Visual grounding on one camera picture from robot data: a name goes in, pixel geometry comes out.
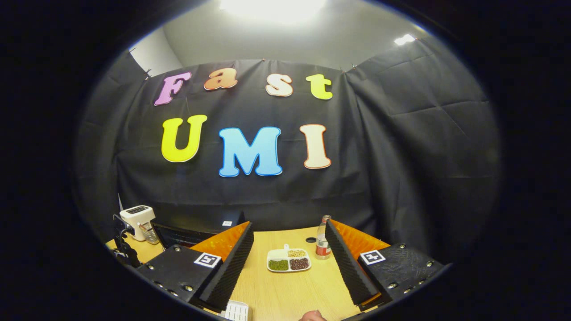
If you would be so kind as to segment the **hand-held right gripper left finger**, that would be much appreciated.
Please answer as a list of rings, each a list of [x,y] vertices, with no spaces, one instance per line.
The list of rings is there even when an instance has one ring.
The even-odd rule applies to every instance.
[[[254,242],[244,222],[194,246],[175,244],[135,270],[167,295],[214,312],[226,309]]]

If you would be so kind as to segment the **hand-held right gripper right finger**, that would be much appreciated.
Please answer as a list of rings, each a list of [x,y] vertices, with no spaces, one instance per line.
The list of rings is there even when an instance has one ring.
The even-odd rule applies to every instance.
[[[326,240],[349,296],[361,311],[404,300],[445,269],[406,243],[389,245],[334,220],[326,222]]]

